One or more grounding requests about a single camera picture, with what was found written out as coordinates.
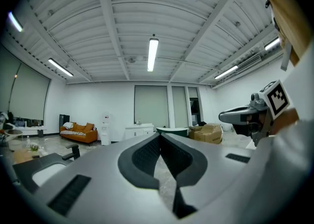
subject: fluorescent light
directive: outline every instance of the fluorescent light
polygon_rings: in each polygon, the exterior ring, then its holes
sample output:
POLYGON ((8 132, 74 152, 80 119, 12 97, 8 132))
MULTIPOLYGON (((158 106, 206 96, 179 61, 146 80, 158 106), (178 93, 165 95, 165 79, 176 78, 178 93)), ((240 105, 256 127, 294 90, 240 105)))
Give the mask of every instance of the fluorescent light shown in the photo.
POLYGON ((228 69, 227 71, 225 71, 224 73, 220 74, 219 76, 216 76, 215 79, 219 79, 227 74, 229 74, 230 72, 236 70, 238 68, 238 66, 234 66, 231 69, 228 69))
POLYGON ((53 60, 52 58, 50 58, 48 60, 52 65, 56 66, 59 70, 63 71, 65 74, 67 74, 68 76, 72 77, 73 74, 69 71, 67 71, 65 68, 63 68, 59 63, 57 63, 55 60, 53 60))
POLYGON ((13 23, 13 25, 15 26, 15 28, 21 32, 22 31, 22 26, 20 25, 20 23, 15 19, 15 17, 13 16, 12 12, 9 12, 9 18, 11 20, 11 22, 13 23))
POLYGON ((158 39, 150 39, 149 40, 149 51, 148 51, 148 64, 147 71, 152 72, 154 70, 154 63, 157 54, 159 41, 158 39))
POLYGON ((272 47, 274 47, 275 45, 277 45, 278 43, 280 43, 280 39, 279 37, 275 40, 273 40, 271 43, 268 43, 266 46, 265 46, 265 50, 270 50, 272 47))

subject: white pillar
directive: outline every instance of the white pillar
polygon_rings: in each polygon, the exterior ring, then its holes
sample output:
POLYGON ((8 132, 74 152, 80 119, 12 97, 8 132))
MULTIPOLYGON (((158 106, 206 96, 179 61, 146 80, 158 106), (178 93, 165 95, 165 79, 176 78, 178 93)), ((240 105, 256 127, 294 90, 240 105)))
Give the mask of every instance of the white pillar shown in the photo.
POLYGON ((167 97, 168 97, 168 113, 169 113, 169 128, 175 128, 175 110, 173 107, 173 96, 172 96, 172 86, 167 85, 167 97))
POLYGON ((201 114, 201 122, 204 121, 204 115, 203 115, 203 104, 202 102, 206 102, 206 101, 202 101, 202 97, 201 97, 201 92, 200 92, 200 87, 197 87, 197 97, 198 97, 198 105, 200 107, 200 114, 201 114))
POLYGON ((192 112, 191 112, 191 104, 190 104, 190 95, 188 93, 188 87, 184 86, 185 90, 185 99, 186 99, 186 109, 187 109, 187 122, 189 126, 192 125, 192 112))

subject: sofa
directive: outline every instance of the sofa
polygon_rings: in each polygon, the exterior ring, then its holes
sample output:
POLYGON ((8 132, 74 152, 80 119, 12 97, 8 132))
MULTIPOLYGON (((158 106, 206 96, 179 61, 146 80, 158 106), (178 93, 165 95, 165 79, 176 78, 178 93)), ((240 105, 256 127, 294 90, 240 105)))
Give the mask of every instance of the sofa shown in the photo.
POLYGON ((97 141, 98 139, 97 130, 93 130, 93 128, 94 124, 87 123, 86 125, 78 125, 76 123, 73 123, 73 127, 69 130, 67 130, 64 126, 61 126, 60 136, 62 138, 71 139, 83 143, 91 143, 97 141), (62 134, 62 131, 82 132, 85 133, 85 136, 62 134))

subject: black vent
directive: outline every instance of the black vent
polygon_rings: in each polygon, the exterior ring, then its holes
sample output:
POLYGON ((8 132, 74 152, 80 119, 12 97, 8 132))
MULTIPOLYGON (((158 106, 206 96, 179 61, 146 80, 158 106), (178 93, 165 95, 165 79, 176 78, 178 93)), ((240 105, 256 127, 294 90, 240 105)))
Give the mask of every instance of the black vent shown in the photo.
POLYGON ((57 213, 65 216, 83 192, 90 179, 90 177, 77 175, 48 206, 57 213))
POLYGON ((242 162, 242 163, 248 163, 250 161, 249 157, 244 157, 244 156, 240 156, 240 155, 236 155, 236 154, 232 154, 232 153, 229 153, 226 156, 226 158, 233 159, 233 160, 236 160, 236 161, 239 161, 239 162, 242 162))

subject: table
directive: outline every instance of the table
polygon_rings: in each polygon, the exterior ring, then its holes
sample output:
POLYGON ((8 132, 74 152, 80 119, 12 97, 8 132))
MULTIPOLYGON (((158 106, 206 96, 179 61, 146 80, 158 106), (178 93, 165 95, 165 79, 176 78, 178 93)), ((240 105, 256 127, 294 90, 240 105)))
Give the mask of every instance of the table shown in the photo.
POLYGON ((8 144, 8 147, 11 151, 16 151, 22 148, 22 141, 16 140, 15 138, 18 136, 22 136, 23 132, 19 130, 5 130, 4 134, 7 135, 5 141, 8 144))
POLYGON ((39 155, 42 157, 42 154, 38 151, 30 151, 29 149, 20 149, 13 153, 13 160, 15 164, 24 163, 30 160, 33 160, 32 156, 39 155))
POLYGON ((45 126, 36 126, 36 127, 16 127, 15 130, 20 130, 23 132, 23 135, 37 135, 38 130, 47 130, 45 126))

